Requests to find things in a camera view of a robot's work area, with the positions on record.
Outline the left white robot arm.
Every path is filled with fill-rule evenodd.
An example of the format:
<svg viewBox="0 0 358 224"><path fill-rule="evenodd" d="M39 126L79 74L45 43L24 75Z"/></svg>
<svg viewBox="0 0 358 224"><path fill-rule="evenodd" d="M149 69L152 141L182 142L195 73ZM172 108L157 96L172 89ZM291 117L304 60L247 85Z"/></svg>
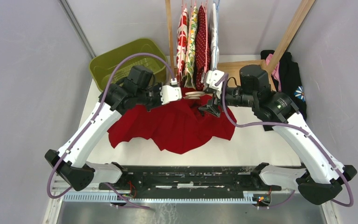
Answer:
<svg viewBox="0 0 358 224"><path fill-rule="evenodd" d="M110 183L121 190L128 184L128 177L117 163L98 164L87 159L108 129L137 105L148 108L161 104L158 90L161 84L150 87L155 81L153 72L140 65L133 66L127 77L110 84L101 93L88 121L58 150L50 149L45 159L69 186L81 191L91 183Z"/></svg>

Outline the cream plastic hanger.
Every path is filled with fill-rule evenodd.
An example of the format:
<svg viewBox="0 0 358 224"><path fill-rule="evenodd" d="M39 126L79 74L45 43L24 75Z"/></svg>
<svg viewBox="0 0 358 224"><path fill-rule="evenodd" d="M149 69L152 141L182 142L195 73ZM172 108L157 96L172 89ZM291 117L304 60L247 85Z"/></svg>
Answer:
<svg viewBox="0 0 358 224"><path fill-rule="evenodd" d="M205 93L203 91L190 91L186 92L184 99L200 99L202 96L204 96Z"/></svg>

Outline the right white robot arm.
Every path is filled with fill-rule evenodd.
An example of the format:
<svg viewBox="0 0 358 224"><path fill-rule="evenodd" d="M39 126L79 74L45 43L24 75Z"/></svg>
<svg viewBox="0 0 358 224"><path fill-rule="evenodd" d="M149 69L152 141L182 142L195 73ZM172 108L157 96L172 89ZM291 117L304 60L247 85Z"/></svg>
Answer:
<svg viewBox="0 0 358 224"><path fill-rule="evenodd" d="M335 202L336 196L346 189L349 202L345 206L351 207L354 196L349 181L357 170L338 161L325 148L294 101L287 94L271 89L270 76L260 65L246 65L239 74L239 84L228 87L227 73L220 70L204 73L201 79L204 90L213 97L200 110L219 117L228 106L251 108L258 121L248 123L248 126L263 126L277 132L302 163L295 168L261 163L251 172L251 186L255 190L267 186L290 189L315 205Z"/></svg>

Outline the red skirt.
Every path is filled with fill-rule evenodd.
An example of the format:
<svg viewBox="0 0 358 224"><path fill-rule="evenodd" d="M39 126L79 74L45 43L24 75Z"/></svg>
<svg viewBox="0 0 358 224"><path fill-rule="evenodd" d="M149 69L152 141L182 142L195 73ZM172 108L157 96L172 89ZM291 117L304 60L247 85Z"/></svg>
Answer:
<svg viewBox="0 0 358 224"><path fill-rule="evenodd" d="M231 140L235 127L231 110L215 117L199 111L212 97L182 99L147 111L144 105L128 110L108 129L112 147L133 138L152 139L158 148L184 154L206 144L212 137Z"/></svg>

